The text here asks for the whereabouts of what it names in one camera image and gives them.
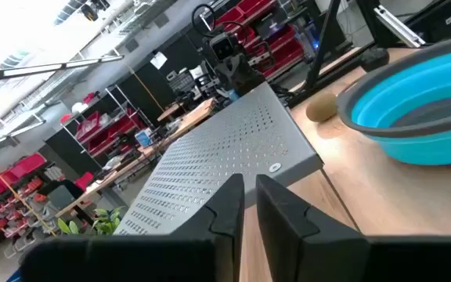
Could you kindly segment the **green plant in white pot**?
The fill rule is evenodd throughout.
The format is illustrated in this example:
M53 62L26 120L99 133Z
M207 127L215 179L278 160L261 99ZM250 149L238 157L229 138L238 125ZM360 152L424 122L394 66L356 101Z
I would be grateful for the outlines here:
M94 210L94 219L91 227L88 224L79 226L74 220L65 222L62 219L57 219L58 227L63 234L79 235L79 234L96 234L96 235L113 235L116 228L121 223L121 212L124 206L106 210L96 208Z

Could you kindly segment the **blue collapsible bowl grey rim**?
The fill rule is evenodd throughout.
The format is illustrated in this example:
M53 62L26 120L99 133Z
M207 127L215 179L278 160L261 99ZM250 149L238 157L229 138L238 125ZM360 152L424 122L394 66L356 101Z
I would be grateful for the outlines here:
M451 39L364 75L337 112L397 161L451 165Z

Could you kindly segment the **silver aluminium extrusion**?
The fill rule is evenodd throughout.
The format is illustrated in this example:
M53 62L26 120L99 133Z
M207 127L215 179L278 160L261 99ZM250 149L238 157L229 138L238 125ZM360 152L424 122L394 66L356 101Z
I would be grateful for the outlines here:
M418 49L426 45L426 41L409 29L401 20L390 13L382 5L375 7L374 12L379 21L406 46Z

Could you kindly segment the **long wooden workbench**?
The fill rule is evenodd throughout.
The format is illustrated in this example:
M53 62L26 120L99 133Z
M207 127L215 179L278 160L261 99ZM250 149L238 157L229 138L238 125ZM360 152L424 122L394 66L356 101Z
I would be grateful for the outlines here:
M214 103L214 99L210 98L202 102L195 110L192 110L190 113L185 114L182 117L182 122L177 128L177 130L171 134L169 137L161 140L158 143L153 144L152 146L148 146L146 148L139 148L139 152L141 155L132 161L131 163L124 166L119 171L114 170L110 172L107 177L101 180L99 183L93 182L90 184L86 191L75 201L68 204L65 208L62 208L60 211L56 213L56 217L68 213L73 210L75 206L79 206L82 201L86 202L88 199L101 191L104 194L105 198L108 198L108 193L112 192L110 188L113 183L115 183L118 179L121 179L129 174L132 174L136 168L141 168L142 165L149 164L150 158L154 157L157 153L160 153L165 147L169 146L173 141L177 140L180 136L186 134L192 127L198 125L205 118L208 118L212 112L212 105Z

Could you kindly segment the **black avocado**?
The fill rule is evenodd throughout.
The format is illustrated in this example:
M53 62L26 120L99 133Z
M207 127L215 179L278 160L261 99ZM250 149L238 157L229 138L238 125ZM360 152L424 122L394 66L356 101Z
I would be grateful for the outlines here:
M360 59L360 66L365 72L371 72L389 63L390 56L387 49L374 48L366 50Z

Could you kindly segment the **yellow and black ceiling device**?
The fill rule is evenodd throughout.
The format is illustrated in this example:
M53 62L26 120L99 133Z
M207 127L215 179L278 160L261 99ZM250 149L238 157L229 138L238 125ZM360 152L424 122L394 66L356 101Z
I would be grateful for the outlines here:
M80 7L80 11L89 21L96 21L99 18L99 11L106 11L110 7L107 0L88 0Z

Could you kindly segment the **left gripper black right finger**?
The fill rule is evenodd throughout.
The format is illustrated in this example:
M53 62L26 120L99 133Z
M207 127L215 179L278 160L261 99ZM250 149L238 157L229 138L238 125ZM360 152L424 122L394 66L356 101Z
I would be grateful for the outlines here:
M267 175L256 192L273 282L451 282L451 236L367 236Z

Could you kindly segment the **blue box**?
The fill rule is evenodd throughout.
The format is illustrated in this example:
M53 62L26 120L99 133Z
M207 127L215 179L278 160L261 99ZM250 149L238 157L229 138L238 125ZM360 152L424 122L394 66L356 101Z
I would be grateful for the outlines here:
M151 146L153 144L152 133L151 128L145 128L135 134L135 139L142 148Z

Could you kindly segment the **black table frame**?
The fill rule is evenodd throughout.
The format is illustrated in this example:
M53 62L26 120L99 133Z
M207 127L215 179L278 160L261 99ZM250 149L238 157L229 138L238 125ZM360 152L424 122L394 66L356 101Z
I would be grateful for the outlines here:
M335 38L333 33L334 28L338 25L337 11L341 0L331 0L328 9L324 13L325 18L322 22L320 16L315 17L316 26L319 28L319 47L316 50L315 57L312 61L311 67L306 75L306 79L302 86L295 92L294 97L287 101L287 106L293 108L304 100L313 96L322 88L328 86L332 82L341 78L352 69L359 65L359 61L363 53L373 47L387 48L389 46L388 37L391 33L381 25L379 19L374 12L381 3L380 0L355 0L363 15L365 24L370 30L373 41L367 45L358 48L350 56L337 62L336 65L330 67L328 70L321 72L321 66L324 62L324 56L331 52L331 41Z

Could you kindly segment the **grey perforated metal stand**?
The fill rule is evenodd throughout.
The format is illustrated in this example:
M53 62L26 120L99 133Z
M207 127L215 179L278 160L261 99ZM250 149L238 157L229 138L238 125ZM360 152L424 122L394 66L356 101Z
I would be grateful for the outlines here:
M166 149L115 233L171 233L236 173L244 178L245 204L251 206L257 175L289 186L322 167L316 150L264 82Z

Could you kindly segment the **black drawer cabinet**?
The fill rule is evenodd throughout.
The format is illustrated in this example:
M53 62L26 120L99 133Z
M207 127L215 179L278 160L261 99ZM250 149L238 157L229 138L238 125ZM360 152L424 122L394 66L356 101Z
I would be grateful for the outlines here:
M405 24L429 44L451 39L451 0L434 0Z

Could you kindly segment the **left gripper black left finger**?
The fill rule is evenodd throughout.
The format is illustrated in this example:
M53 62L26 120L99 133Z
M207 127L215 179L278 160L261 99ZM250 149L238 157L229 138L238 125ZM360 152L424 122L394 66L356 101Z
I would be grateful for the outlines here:
M238 282L244 178L231 175L165 235L64 236L33 247L20 282Z

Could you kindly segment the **white paper sign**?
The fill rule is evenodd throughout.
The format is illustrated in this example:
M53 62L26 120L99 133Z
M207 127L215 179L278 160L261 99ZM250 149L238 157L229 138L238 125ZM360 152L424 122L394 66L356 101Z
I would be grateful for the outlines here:
M167 62L168 58L160 51L153 51L150 63L157 69L160 70L164 64Z

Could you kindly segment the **brown-green kiwi fruit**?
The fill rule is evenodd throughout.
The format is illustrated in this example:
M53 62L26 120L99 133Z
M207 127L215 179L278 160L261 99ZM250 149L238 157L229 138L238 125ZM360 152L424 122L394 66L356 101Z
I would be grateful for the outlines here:
M313 122L324 122L332 118L337 112L337 96L332 92L322 92L309 99L306 116Z

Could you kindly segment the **black rail LED light bar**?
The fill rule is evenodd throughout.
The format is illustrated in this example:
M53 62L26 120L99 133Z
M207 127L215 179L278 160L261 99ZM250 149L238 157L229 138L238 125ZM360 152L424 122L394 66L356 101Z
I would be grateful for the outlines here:
M43 74L48 72L64 71L68 69L74 69L78 67L87 67L90 65L97 65L101 63L110 63L124 58L121 56L107 56L102 58L87 59L87 60L75 60L65 63L51 63L30 67L15 67L9 69L0 70L0 80L26 77L35 74Z

